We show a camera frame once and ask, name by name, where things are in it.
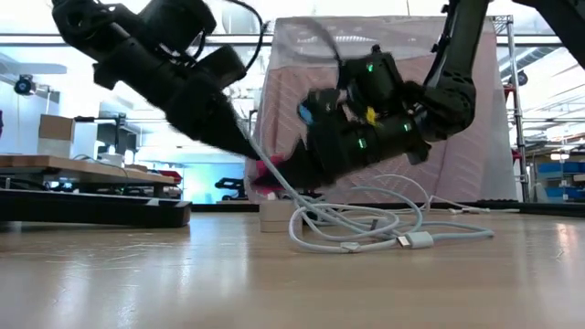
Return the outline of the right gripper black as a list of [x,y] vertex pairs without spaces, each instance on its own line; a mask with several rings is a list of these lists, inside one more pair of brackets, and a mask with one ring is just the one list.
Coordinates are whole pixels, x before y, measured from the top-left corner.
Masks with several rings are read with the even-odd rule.
[[[291,187],[330,186],[339,177],[380,162],[388,155],[388,135],[374,126],[346,117],[336,89],[311,90],[299,104],[306,135],[299,153],[276,154],[270,160]],[[281,188],[282,183],[257,162],[253,184]]]

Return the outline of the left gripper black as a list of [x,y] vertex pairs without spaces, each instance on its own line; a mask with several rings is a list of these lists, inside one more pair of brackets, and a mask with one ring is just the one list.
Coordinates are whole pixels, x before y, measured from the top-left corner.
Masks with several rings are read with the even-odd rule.
[[[191,140],[259,159],[222,93],[246,75],[230,46],[199,59],[187,49],[217,23],[203,1],[151,1],[139,13],[123,4],[93,3],[94,82],[106,89],[123,82],[166,111],[166,119]],[[174,106],[195,96],[200,107]]]

